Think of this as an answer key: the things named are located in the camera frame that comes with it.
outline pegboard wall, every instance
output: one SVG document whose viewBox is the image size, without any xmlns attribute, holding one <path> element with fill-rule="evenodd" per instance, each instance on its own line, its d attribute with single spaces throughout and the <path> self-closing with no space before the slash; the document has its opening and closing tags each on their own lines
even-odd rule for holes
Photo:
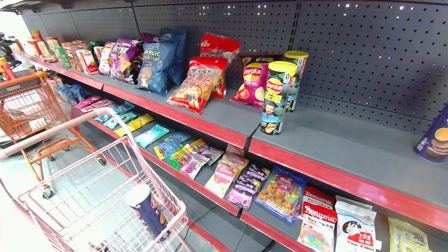
<svg viewBox="0 0 448 252">
<path fill-rule="evenodd" d="M 241 43 L 241 53 L 310 54 L 300 103 L 421 134 L 448 100 L 448 5 L 392 1 L 73 1 L 70 9 L 23 11 L 30 30 L 61 41 L 113 41 L 185 27 L 187 55 L 204 32 Z M 227 71 L 241 83 L 241 63 Z"/>
</svg>

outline orange shopping cart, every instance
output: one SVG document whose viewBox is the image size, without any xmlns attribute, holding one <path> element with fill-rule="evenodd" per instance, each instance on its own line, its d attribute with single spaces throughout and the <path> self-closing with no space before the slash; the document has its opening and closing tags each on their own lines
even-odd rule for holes
<svg viewBox="0 0 448 252">
<path fill-rule="evenodd" d="M 68 121 L 52 87 L 44 81 L 47 76 L 45 72 L 23 70 L 15 72 L 15 75 L 17 79 L 0 82 L 0 128 L 14 143 Z M 73 145 L 90 152 L 96 151 L 76 130 L 71 128 L 68 131 L 71 135 L 43 140 L 43 146 L 34 149 L 32 153 L 20 150 L 39 182 L 44 180 L 42 160 L 48 158 L 54 161 L 53 153 L 61 150 L 69 151 Z M 103 156 L 99 155 L 96 159 L 101 165 L 106 164 Z M 53 196 L 49 185 L 44 184 L 43 188 L 44 198 Z"/>
</svg>

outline blue canister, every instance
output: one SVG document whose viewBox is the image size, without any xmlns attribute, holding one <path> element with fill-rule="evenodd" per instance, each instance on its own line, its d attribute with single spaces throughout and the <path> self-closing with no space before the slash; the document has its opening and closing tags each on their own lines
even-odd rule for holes
<svg viewBox="0 0 448 252">
<path fill-rule="evenodd" d="M 448 105 L 423 135 L 414 152 L 426 161 L 440 164 L 448 156 Z"/>
<path fill-rule="evenodd" d="M 153 239 L 157 238 L 167 227 L 168 221 L 157 206 L 154 197 L 151 196 L 151 189 L 148 185 L 140 184 L 132 188 L 125 201 L 134 210 L 135 216 L 139 218 Z M 158 242 L 166 240 L 169 234 L 168 230 Z"/>
</svg>

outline shopping cart handle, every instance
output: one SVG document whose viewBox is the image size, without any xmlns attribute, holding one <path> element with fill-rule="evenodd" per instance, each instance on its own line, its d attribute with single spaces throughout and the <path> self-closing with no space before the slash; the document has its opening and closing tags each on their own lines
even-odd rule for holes
<svg viewBox="0 0 448 252">
<path fill-rule="evenodd" d="M 110 107 L 103 107 L 103 108 L 95 109 L 87 114 L 83 114 L 80 117 L 74 118 L 68 122 L 64 122 L 56 127 L 45 130 L 37 135 L 34 135 L 34 136 L 32 136 L 28 139 L 25 139 L 19 143 L 16 143 L 15 145 L 10 146 L 6 149 L 0 149 L 0 160 L 5 159 L 5 158 L 9 157 L 10 155 L 12 155 L 20 150 L 25 149 L 28 146 L 31 146 L 38 142 L 41 142 L 51 136 L 54 136 L 63 130 L 73 128 L 74 126 L 76 126 L 80 123 L 86 122 L 89 119 L 92 119 L 94 117 L 104 115 L 104 114 L 110 114 L 113 117 L 117 115 L 117 113 Z"/>
</svg>

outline store shelf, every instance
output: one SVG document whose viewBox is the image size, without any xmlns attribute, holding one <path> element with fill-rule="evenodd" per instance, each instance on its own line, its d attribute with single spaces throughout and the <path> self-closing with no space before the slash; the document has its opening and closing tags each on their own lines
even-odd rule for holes
<svg viewBox="0 0 448 252">
<path fill-rule="evenodd" d="M 249 151 L 370 202 L 448 231 L 448 164 L 414 154 L 421 136 L 301 107 Z"/>
</svg>

